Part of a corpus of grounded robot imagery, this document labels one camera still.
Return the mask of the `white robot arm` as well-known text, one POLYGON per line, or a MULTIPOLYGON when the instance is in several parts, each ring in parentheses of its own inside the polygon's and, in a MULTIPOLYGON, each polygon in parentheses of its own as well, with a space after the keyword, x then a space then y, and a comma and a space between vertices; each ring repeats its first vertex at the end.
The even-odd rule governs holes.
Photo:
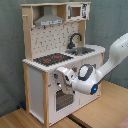
POLYGON ((110 46, 109 59, 98 70, 90 64, 84 64, 80 67, 78 76, 75 76, 72 69, 57 68, 56 72, 59 78, 57 85, 62 88, 65 94, 78 91, 83 94, 93 95, 97 92, 101 80, 126 57, 128 57, 128 33, 118 38, 110 46))

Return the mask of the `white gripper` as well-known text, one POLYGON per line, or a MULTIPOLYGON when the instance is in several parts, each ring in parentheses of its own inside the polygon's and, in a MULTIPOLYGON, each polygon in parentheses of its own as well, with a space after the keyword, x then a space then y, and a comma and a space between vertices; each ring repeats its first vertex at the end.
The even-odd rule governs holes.
POLYGON ((59 67, 56 73, 62 87, 76 88, 78 86, 78 77, 72 69, 59 67))

